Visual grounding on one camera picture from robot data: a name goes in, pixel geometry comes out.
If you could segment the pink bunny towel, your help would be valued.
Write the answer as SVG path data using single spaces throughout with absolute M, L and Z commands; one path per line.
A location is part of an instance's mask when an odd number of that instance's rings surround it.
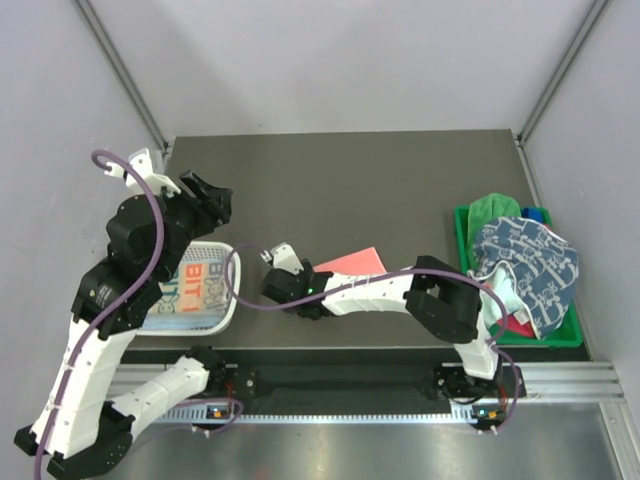
M 369 247 L 315 265 L 314 270 L 342 275 L 380 275 L 387 272 L 375 247 Z

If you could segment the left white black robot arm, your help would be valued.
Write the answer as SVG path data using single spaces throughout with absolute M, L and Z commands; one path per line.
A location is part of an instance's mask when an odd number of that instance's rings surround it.
M 182 401 L 226 387 L 222 357 L 192 347 L 164 373 L 114 399 L 107 392 L 124 352 L 161 286 L 191 242 L 227 224 L 232 191 L 193 172 L 176 191 L 149 188 L 123 201 L 107 222 L 107 255 L 81 279 L 71 307 L 66 352 L 39 418 L 16 432 L 39 478 L 89 479 L 113 470 L 137 437 Z

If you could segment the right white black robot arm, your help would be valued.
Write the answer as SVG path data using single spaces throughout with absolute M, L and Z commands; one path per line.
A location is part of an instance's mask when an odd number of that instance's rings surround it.
M 482 318 L 482 297 L 497 297 L 433 256 L 377 275 L 320 272 L 308 261 L 295 273 L 274 267 L 262 281 L 261 294 L 310 320 L 361 312 L 409 315 L 432 336 L 454 346 L 474 393 L 490 395 L 503 383 L 502 362 Z

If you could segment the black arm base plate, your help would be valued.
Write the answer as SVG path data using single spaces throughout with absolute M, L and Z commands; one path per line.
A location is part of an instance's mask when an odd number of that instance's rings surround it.
M 433 364 L 249 365 L 227 370 L 210 397 L 230 396 L 248 414 L 444 413 L 453 398 L 512 397 L 513 370 L 472 380 L 460 366 Z

